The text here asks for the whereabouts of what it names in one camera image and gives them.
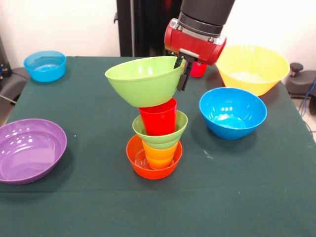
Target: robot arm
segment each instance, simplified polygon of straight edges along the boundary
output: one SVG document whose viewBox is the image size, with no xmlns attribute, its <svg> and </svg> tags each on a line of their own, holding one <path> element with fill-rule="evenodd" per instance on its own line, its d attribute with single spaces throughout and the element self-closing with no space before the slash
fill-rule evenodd
<svg viewBox="0 0 316 237">
<path fill-rule="evenodd" d="M 166 29 L 164 46 L 178 57 L 175 68 L 182 59 L 188 62 L 178 90 L 184 90 L 192 63 L 213 65 L 226 44 L 221 35 L 235 0 L 183 0 L 178 19 L 173 18 Z"/>
</svg>

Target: blue cable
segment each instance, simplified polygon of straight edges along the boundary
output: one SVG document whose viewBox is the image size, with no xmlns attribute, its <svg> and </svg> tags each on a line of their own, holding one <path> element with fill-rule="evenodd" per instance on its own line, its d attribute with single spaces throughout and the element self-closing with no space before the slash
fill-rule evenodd
<svg viewBox="0 0 316 237">
<path fill-rule="evenodd" d="M 301 114 L 301 117 L 303 117 L 306 113 L 306 109 L 307 109 L 307 98 L 308 96 L 311 94 L 311 92 L 314 90 L 315 88 L 315 85 L 316 85 L 316 79 L 314 80 L 313 82 L 313 85 L 311 86 L 310 90 L 307 92 L 307 94 L 305 95 L 305 98 L 304 98 L 304 112 L 302 112 Z"/>
</svg>

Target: light green bowl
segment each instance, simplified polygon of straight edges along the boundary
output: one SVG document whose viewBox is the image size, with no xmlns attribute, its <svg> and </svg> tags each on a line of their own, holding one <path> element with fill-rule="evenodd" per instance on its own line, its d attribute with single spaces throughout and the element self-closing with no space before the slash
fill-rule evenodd
<svg viewBox="0 0 316 237">
<path fill-rule="evenodd" d="M 176 131 L 164 136 L 149 136 L 146 134 L 145 126 L 141 116 L 133 122 L 135 133 L 150 147 L 155 149 L 168 149 L 175 145 L 179 140 L 188 124 L 188 117 L 177 110 Z"/>
<path fill-rule="evenodd" d="M 176 92 L 185 60 L 173 69 L 177 57 L 132 60 L 105 72 L 114 90 L 131 106 L 151 107 L 169 101 Z"/>
</svg>

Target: light blue bowl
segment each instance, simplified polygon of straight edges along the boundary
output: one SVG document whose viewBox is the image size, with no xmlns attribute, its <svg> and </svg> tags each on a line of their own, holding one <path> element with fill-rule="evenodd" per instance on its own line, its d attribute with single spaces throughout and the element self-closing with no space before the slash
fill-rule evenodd
<svg viewBox="0 0 316 237">
<path fill-rule="evenodd" d="M 206 92 L 199 109 L 213 133 L 227 140 L 250 134 L 267 117 L 267 107 L 258 96 L 230 87 Z"/>
<path fill-rule="evenodd" d="M 66 56 L 57 51 L 40 51 L 24 60 L 24 67 L 31 78 L 38 82 L 60 79 L 66 71 Z"/>
</svg>

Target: table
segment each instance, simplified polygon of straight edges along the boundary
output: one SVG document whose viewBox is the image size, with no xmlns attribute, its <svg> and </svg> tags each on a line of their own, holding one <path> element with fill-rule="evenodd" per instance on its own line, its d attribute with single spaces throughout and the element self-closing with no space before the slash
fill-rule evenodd
<svg viewBox="0 0 316 237">
<path fill-rule="evenodd" d="M 222 140 L 198 109 L 221 86 L 215 67 L 176 92 L 189 118 L 175 172 L 139 177 L 125 148 L 137 108 L 104 72 L 132 58 L 68 57 L 59 81 L 29 81 L 9 119 L 49 119 L 68 137 L 54 170 L 23 186 L 0 185 L 0 233 L 10 237 L 316 236 L 316 145 L 285 87 L 262 99 L 266 121 L 251 135 Z"/>
</svg>

